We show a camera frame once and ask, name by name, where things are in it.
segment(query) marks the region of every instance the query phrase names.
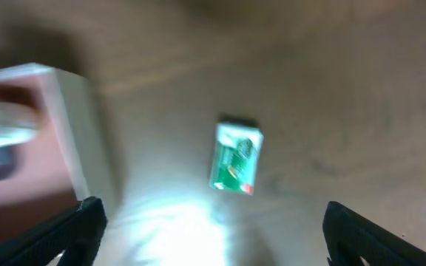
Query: wooden surface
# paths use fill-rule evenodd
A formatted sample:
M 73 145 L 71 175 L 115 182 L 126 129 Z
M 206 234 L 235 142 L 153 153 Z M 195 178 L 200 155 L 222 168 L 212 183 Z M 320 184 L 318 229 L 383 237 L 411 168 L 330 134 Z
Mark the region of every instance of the wooden surface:
M 15 1 L 106 107 L 124 200 L 97 265 L 325 265 L 329 200 L 426 250 L 426 1 L 199 3 Z M 253 197 L 207 186 L 221 113 L 263 130 Z

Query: bright light spot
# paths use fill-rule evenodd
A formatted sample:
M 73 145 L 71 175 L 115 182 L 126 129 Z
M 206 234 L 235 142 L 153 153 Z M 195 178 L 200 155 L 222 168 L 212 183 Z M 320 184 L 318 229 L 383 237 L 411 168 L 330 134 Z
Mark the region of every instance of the bright light spot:
M 218 189 L 224 189 L 222 183 L 215 183 L 214 186 L 217 187 Z
M 210 220 L 209 212 L 193 204 L 175 209 L 172 216 L 158 223 L 142 257 L 165 266 L 224 266 L 225 232 Z

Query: wood grain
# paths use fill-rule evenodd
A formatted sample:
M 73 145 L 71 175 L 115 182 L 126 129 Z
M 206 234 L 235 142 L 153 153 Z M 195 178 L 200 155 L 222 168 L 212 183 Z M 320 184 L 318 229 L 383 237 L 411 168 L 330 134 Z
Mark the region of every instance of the wood grain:
M 426 250 L 426 2 L 33 1 L 104 99 L 124 198 L 97 265 L 324 265 L 337 200 Z M 207 186 L 258 120 L 255 195 Z

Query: small box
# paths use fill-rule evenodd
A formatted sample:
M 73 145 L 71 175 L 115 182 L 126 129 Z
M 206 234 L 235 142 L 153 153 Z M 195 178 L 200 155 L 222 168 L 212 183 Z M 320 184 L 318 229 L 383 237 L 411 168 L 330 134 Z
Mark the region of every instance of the small box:
M 263 134 L 256 127 L 219 123 L 210 186 L 252 195 Z

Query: green package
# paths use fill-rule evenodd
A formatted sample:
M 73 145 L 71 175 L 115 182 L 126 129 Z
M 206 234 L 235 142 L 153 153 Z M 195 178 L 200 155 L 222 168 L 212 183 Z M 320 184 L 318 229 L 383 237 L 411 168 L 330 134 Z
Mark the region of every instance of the green package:
M 252 195 L 262 142 L 258 128 L 219 123 L 210 186 Z

